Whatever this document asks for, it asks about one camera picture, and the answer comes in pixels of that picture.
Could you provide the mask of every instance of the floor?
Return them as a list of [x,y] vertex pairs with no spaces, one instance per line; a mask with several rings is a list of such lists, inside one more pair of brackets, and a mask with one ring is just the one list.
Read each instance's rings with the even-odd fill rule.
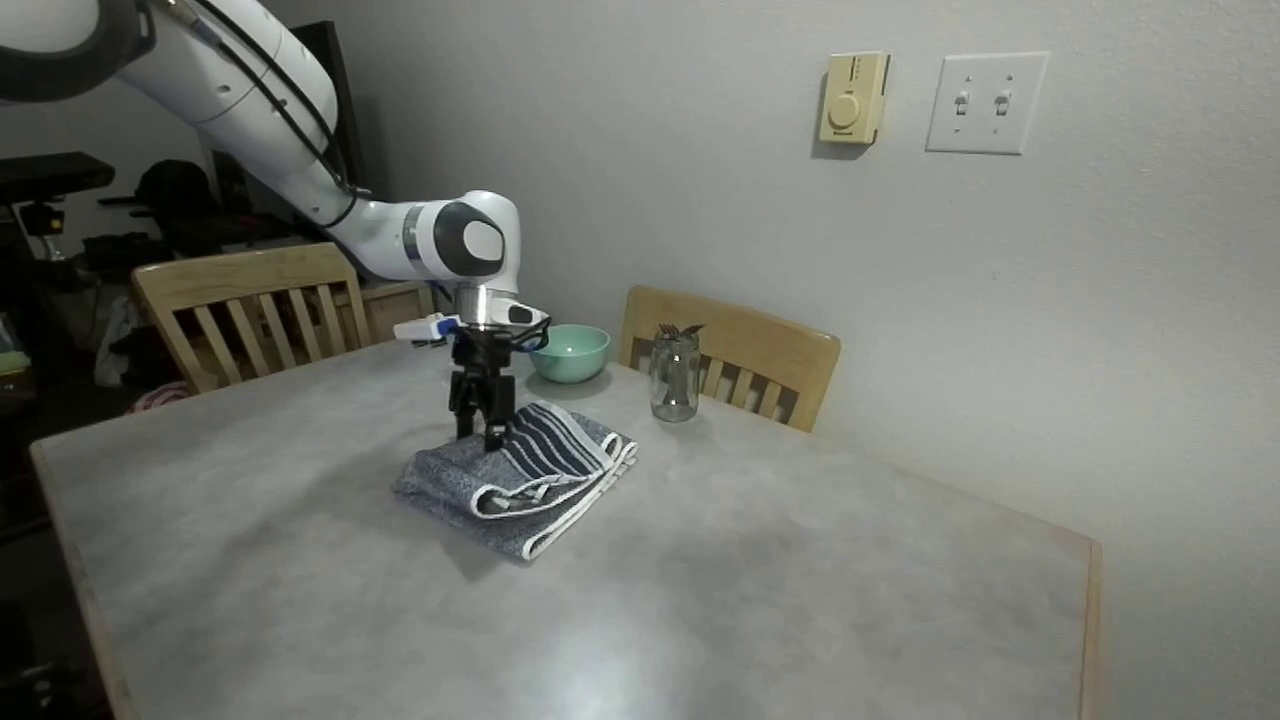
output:
[[30,446],[119,417],[125,394],[88,380],[44,385],[0,421],[0,715],[107,720],[78,591],[48,530]]

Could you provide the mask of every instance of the white wall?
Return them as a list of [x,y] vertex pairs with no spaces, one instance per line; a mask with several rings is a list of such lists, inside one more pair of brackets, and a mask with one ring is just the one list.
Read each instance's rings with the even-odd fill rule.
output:
[[151,220],[129,218],[129,208],[102,208],[102,197],[132,197],[138,180],[157,162],[196,162],[209,152],[190,126],[167,115],[148,96],[119,81],[107,81],[84,96],[62,104],[4,104],[0,107],[0,162],[44,158],[44,152],[88,152],[117,169],[107,189],[64,197],[64,237],[56,247],[78,257],[84,237],[151,232]]
[[[401,197],[501,189],[528,302],[638,281],[850,339],[821,433],[1094,533],[1105,715],[1280,703],[1280,3],[290,0]],[[823,57],[889,128],[814,152]],[[1050,48],[1019,162],[926,152],[943,51]]]

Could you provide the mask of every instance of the chair backrest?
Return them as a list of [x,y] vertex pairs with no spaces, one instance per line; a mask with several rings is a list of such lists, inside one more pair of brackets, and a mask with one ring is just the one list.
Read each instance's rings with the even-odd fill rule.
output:
[[705,398],[814,433],[823,408],[839,339],[752,309],[634,287],[621,365],[649,370],[662,329],[705,324]]
[[368,345],[363,293],[336,245],[148,264],[132,286],[196,394]]

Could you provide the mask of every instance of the light switch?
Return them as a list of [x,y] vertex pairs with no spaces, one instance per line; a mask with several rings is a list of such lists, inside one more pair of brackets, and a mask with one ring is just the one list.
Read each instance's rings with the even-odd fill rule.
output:
[[831,57],[815,139],[876,145],[886,111],[889,57]]
[[947,57],[933,101],[933,152],[1019,158],[1050,51]]

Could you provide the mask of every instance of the green bowl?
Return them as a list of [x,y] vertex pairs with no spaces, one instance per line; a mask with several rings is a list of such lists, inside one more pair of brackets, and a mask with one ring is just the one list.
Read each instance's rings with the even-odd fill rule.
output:
[[613,335],[593,324],[551,324],[549,345],[528,353],[541,380],[581,385],[607,365]]

